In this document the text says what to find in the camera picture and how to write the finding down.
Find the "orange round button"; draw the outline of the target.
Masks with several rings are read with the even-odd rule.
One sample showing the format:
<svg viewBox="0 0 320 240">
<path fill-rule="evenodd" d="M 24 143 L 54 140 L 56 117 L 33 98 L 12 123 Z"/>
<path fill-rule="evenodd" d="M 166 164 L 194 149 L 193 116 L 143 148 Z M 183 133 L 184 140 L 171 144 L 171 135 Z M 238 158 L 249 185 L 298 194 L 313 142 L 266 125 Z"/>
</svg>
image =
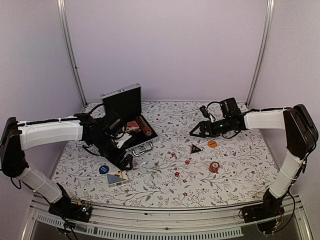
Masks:
<svg viewBox="0 0 320 240">
<path fill-rule="evenodd" d="M 218 146 L 217 142 L 214 141 L 214 140 L 208 141 L 207 145 L 208 145 L 208 147 L 210 147 L 210 148 L 216 148 L 216 147 Z"/>
</svg>

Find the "blue playing card deck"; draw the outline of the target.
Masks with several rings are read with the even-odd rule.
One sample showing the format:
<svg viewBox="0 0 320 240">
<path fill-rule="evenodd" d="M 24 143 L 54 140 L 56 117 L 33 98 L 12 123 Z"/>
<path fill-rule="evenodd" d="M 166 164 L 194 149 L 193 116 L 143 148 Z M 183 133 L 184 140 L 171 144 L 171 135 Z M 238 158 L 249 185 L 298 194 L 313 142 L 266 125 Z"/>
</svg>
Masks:
<svg viewBox="0 0 320 240">
<path fill-rule="evenodd" d="M 127 184 L 130 180 L 126 171 L 119 171 L 106 174 L 107 185 L 109 188 Z"/>
</svg>

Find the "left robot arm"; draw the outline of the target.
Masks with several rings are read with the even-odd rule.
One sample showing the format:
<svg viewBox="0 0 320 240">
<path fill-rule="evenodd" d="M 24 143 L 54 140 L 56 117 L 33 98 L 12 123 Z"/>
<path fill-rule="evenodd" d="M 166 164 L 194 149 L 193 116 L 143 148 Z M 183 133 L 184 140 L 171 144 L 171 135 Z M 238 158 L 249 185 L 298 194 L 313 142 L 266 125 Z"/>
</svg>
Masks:
<svg viewBox="0 0 320 240">
<path fill-rule="evenodd" d="M 99 154 L 119 170 L 128 171 L 133 168 L 133 157 L 116 144 L 116 134 L 125 131 L 126 127 L 115 112 L 98 118 L 89 113 L 77 113 L 65 118 L 31 122 L 10 117 L 0 141 L 1 171 L 55 204 L 55 209 L 63 217 L 70 217 L 75 211 L 74 205 L 64 188 L 28 164 L 25 150 L 52 143 L 83 141 L 96 147 Z"/>
</svg>

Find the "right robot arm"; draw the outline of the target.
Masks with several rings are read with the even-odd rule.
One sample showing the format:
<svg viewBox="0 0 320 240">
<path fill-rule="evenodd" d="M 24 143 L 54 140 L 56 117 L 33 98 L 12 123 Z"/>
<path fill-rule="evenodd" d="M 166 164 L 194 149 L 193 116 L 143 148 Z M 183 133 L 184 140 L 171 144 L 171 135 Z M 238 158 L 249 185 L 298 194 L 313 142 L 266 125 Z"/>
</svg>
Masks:
<svg viewBox="0 0 320 240">
<path fill-rule="evenodd" d="M 286 155 L 273 184 L 264 195 L 266 200 L 259 206 L 258 213 L 262 218 L 269 218 L 278 210 L 278 203 L 299 174 L 305 171 L 308 156 L 317 147 L 319 132 L 308 110 L 303 104 L 293 107 L 274 107 L 251 109 L 241 112 L 234 98 L 220 101 L 222 119 L 216 120 L 207 106 L 201 106 L 206 121 L 199 122 L 190 136 L 214 138 L 233 131 L 236 135 L 241 131 L 255 129 L 281 129 L 286 135 Z"/>
</svg>

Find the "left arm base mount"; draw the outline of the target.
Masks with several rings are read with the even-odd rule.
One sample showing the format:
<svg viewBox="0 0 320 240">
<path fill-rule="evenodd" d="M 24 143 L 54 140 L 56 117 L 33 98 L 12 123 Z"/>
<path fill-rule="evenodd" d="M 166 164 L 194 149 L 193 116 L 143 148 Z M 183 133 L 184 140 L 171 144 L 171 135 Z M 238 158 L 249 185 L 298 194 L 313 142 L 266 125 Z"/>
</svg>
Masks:
<svg viewBox="0 0 320 240">
<path fill-rule="evenodd" d="M 61 198 L 56 203 L 50 203 L 48 213 L 62 219 L 88 223 L 92 215 L 92 204 L 84 200 L 72 202 L 68 198 Z"/>
</svg>

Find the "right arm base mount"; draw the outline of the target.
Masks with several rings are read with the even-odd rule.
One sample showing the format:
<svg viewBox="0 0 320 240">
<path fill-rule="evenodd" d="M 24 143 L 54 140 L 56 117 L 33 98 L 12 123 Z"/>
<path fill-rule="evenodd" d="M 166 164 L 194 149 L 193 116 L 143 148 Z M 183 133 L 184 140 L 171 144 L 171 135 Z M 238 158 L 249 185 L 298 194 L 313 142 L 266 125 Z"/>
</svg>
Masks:
<svg viewBox="0 0 320 240">
<path fill-rule="evenodd" d="M 280 225 L 285 213 L 282 203 L 263 202 L 260 204 L 244 206 L 238 216 L 245 223 L 256 222 L 257 229 L 264 235 L 274 234 Z"/>
</svg>

